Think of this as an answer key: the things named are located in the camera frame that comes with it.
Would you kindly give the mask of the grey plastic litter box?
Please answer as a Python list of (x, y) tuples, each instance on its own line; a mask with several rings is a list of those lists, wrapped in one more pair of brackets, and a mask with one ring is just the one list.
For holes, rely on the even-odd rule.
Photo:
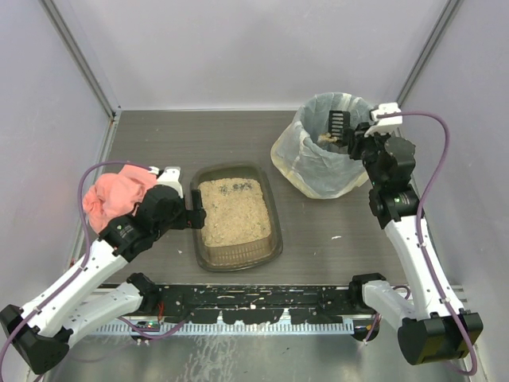
[(228, 272), (256, 267), (276, 259), (283, 249), (282, 230), (274, 195), (266, 172), (253, 162), (231, 162), (204, 167), (191, 181), (191, 189), (198, 189), (204, 181), (221, 178), (255, 179), (261, 185), (268, 208), (272, 232), (261, 240), (250, 243), (212, 248), (204, 244), (201, 230), (192, 233), (196, 261), (207, 271)]

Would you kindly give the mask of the black slotted litter scoop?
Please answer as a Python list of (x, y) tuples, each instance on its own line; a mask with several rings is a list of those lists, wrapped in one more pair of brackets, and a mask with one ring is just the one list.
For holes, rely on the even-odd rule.
[(338, 147), (347, 146), (354, 133), (351, 113), (348, 111), (330, 111), (328, 113), (328, 133)]

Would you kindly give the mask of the beige litter clump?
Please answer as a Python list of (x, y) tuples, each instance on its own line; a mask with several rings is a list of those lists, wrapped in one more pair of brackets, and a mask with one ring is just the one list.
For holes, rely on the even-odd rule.
[(317, 139), (318, 145), (325, 145), (325, 144), (335, 144), (337, 143), (338, 138), (336, 136), (332, 136), (330, 133), (320, 134)]

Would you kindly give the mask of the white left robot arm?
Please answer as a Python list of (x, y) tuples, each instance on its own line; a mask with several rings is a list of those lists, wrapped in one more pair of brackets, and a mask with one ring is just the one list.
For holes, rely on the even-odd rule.
[(160, 291), (142, 273), (93, 302), (84, 300), (167, 231), (201, 229), (206, 217), (201, 193), (194, 189), (191, 196), (187, 209), (173, 187), (154, 186), (135, 209), (110, 220), (84, 258), (51, 287), (24, 306), (9, 304), (1, 311), (4, 333), (34, 374), (57, 366), (81, 338), (110, 320), (158, 308)]

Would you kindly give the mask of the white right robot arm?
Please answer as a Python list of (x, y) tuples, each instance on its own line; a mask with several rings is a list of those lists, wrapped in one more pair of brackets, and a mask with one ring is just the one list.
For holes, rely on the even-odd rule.
[(471, 356), (484, 325), (455, 295), (434, 251), (420, 199), (410, 184), (414, 144), (372, 132), (368, 123), (346, 130), (344, 137), (349, 157), (360, 160), (367, 171), (371, 212), (394, 246), (412, 294), (406, 300), (379, 273), (355, 275), (348, 286), (350, 304), (385, 318), (411, 365)]

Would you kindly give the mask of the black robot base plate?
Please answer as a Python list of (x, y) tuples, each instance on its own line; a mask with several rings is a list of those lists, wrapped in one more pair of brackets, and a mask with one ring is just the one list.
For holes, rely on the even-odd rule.
[(228, 325), (274, 324), (284, 313), (292, 325), (341, 323), (343, 317), (372, 315), (373, 309), (354, 304), (341, 286), (160, 285), (152, 307), (140, 307), (134, 317), (154, 316), (167, 323), (181, 321)]

